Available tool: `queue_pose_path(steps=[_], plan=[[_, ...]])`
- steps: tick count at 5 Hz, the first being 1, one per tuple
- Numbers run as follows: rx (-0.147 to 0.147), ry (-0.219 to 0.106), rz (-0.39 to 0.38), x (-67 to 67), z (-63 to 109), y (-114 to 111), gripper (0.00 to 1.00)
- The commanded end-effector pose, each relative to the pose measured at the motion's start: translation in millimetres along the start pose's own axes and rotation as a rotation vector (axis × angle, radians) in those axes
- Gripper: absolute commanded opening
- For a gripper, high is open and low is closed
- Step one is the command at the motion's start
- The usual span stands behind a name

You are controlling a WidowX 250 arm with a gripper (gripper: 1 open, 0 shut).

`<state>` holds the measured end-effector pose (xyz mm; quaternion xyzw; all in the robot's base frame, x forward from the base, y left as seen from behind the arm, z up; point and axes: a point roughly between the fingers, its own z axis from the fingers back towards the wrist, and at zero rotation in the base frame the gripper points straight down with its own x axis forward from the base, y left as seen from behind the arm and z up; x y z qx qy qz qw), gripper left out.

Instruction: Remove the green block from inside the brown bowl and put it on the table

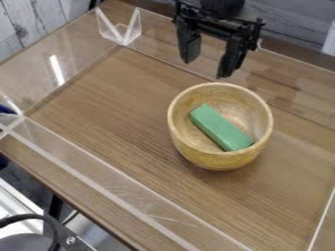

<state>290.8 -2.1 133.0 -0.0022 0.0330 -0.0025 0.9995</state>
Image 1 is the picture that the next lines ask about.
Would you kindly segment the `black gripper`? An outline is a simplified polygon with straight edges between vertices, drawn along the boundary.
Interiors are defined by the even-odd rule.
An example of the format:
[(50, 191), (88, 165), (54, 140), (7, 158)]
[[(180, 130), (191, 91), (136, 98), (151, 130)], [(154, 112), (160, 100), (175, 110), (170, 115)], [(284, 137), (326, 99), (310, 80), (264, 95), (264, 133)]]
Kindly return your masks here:
[(244, 9), (246, 0), (174, 0), (179, 56), (190, 64), (200, 54), (202, 35), (198, 28), (220, 39), (228, 39), (216, 78), (231, 77), (240, 68), (247, 49), (260, 47), (263, 17)]

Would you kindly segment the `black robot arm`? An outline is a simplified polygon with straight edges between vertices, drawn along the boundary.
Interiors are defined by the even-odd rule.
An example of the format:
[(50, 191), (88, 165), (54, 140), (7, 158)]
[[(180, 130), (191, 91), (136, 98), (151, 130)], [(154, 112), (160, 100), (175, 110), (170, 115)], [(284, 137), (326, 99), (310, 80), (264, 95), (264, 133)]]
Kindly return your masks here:
[(248, 51), (260, 47), (264, 19), (244, 19), (240, 11), (246, 0), (199, 0), (195, 5), (174, 0), (172, 22), (176, 28), (179, 56), (184, 64), (192, 63), (202, 52), (202, 34), (227, 42), (216, 78), (231, 77), (240, 68)]

